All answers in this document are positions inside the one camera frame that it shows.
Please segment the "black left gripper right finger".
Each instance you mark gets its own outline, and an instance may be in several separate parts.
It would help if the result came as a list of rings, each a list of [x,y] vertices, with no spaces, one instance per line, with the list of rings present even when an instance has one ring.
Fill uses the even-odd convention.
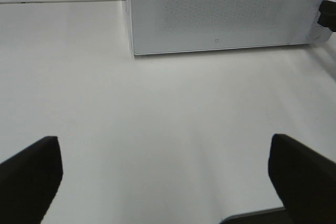
[[[288,135],[275,134],[268,175],[293,223],[335,223],[335,162]]]

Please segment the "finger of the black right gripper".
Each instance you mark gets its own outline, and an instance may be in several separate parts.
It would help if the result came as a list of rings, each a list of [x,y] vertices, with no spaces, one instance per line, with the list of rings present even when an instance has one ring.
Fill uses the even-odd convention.
[[[336,3],[334,1],[322,1],[319,12],[320,16],[317,21],[319,25],[329,29],[335,29],[335,10]]]

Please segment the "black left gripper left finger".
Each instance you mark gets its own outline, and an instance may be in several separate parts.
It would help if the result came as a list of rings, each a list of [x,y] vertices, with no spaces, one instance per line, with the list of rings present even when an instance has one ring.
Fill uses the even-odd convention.
[[[46,136],[1,163],[1,223],[41,223],[62,181],[58,137]]]

